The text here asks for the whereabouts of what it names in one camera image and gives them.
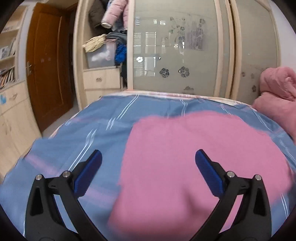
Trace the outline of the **wooden bookshelf with books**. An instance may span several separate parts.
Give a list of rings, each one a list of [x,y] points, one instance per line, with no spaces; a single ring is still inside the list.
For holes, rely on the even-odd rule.
[[[19,6],[1,32],[1,89],[18,81],[18,52],[26,6]]]

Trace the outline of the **pink and white hooded jacket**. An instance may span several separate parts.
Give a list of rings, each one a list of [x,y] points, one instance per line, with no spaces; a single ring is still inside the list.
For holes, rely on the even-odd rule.
[[[239,177],[259,174],[270,203],[292,187],[284,154],[241,118],[213,111],[150,116],[128,137],[111,228],[128,240],[189,240],[218,202],[196,166],[200,149]]]

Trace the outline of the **pink hanging puffer jacket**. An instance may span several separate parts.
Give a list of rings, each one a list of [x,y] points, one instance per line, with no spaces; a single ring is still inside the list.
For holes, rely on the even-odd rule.
[[[101,20],[101,25],[104,28],[110,29],[115,26],[116,22],[122,17],[122,25],[124,29],[128,28],[128,0],[114,0],[110,5]]]

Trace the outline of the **wardrobe wooden drawer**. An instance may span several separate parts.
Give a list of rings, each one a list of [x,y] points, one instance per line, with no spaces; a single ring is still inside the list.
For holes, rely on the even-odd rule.
[[[93,69],[83,72],[84,89],[119,89],[120,69]]]

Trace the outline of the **rolled pink quilt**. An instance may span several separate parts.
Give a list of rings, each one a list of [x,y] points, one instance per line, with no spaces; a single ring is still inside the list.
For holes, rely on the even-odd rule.
[[[267,68],[259,78],[260,96],[252,107],[295,136],[295,72],[289,67]]]

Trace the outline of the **blue garment in wardrobe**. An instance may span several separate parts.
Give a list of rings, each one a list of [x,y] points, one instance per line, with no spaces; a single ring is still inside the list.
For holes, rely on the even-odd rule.
[[[116,65],[120,65],[126,60],[126,45],[119,44],[116,48],[114,62]]]

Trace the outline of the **blue striped bed sheet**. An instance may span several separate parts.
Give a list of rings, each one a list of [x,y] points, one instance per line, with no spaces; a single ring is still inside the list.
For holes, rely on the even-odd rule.
[[[276,150],[283,153],[295,170],[295,145],[274,121],[246,104],[213,101],[204,98],[163,98],[140,94],[102,97],[69,121],[49,138],[36,140],[26,156],[20,158],[1,184],[1,206],[21,235],[25,234],[25,216],[29,193],[38,174],[57,177],[73,170],[94,150],[100,150],[103,163],[80,202],[93,223],[110,240],[119,237],[107,226],[119,179],[125,144],[133,125],[141,118],[185,117],[190,113],[213,111],[239,117],[249,126],[264,132]]]

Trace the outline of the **clear plastic storage box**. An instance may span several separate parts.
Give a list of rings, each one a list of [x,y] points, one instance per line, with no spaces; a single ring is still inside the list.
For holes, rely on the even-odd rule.
[[[93,52],[86,53],[88,68],[115,66],[116,42],[104,43]]]

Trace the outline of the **dark hanging jacket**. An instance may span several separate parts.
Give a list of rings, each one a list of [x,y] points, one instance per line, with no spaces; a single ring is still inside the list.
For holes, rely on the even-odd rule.
[[[94,0],[88,11],[90,27],[98,34],[102,34],[106,30],[102,27],[101,21],[107,10],[107,4],[108,0]]]

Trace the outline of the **brown wooden room door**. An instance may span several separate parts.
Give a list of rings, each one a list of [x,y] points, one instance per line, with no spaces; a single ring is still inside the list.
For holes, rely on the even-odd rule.
[[[27,38],[26,68],[31,105],[43,132],[73,107],[65,10],[36,3]]]

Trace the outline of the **beige knitted cloth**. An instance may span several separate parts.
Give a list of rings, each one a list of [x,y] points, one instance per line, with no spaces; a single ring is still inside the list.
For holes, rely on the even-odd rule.
[[[100,36],[95,36],[90,40],[86,41],[82,47],[86,53],[94,52],[97,49],[101,48],[106,40],[106,34],[102,34]]]

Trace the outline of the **light wood cabinet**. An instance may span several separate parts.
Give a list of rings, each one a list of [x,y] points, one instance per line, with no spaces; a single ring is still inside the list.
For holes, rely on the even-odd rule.
[[[40,137],[27,83],[1,90],[1,180]]]

